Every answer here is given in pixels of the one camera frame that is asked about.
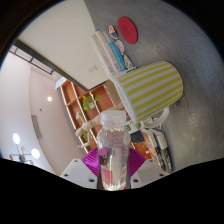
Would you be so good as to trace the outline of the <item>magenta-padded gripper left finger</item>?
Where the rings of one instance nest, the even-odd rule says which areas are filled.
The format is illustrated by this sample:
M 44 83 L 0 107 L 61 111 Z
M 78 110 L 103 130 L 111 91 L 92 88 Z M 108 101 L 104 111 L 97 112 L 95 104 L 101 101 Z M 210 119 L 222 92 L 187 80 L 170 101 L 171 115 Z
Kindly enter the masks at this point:
M 99 158 L 97 149 L 94 148 L 83 158 L 74 158 L 62 172 L 61 177 L 78 186 L 96 189 L 99 174 Z

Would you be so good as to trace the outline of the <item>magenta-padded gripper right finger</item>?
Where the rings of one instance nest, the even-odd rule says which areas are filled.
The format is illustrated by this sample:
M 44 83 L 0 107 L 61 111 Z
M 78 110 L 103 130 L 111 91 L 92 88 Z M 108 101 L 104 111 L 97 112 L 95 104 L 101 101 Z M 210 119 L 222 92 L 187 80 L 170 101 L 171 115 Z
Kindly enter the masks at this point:
M 145 159 L 131 148 L 128 159 L 128 176 L 131 189 L 143 187 L 166 176 L 153 159 Z

